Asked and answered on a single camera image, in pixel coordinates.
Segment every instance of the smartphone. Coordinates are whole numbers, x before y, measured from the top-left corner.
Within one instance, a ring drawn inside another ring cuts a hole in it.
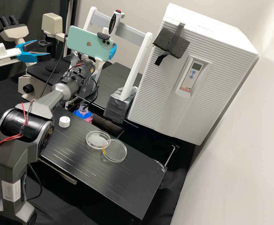
[[[81,28],[70,26],[67,38],[67,47],[93,58],[98,57],[108,61],[113,41],[103,40],[95,33]]]

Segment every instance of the blue bottle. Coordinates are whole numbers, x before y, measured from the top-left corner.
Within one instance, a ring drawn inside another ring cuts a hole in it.
[[[92,123],[93,115],[90,111],[88,111],[88,107],[84,109],[86,105],[87,104],[81,104],[80,108],[74,111],[73,114],[87,121],[88,123]]]

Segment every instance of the petri dish lid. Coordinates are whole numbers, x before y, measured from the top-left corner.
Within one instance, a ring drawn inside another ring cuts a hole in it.
[[[111,162],[118,163],[124,161],[127,156],[126,146],[118,139],[110,139],[102,146],[104,156]]]
[[[101,130],[90,131],[86,135],[86,142],[88,146],[97,150],[103,149],[103,145],[104,145],[104,148],[107,148],[109,145],[107,141],[109,139],[110,139],[110,135],[108,135],[105,131],[101,131]]]

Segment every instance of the control panel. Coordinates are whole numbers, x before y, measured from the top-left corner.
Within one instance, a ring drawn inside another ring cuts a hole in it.
[[[196,82],[196,79],[198,78],[203,66],[205,64],[202,62],[199,62],[197,60],[193,60],[191,63],[190,68],[187,70],[187,74],[185,75],[185,79],[183,80],[180,90],[191,92],[194,83]]]

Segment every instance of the white bottle cap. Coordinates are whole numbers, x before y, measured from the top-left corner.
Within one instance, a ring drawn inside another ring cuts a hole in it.
[[[71,123],[71,119],[69,117],[63,116],[59,119],[59,126],[66,128],[69,127],[69,124]]]

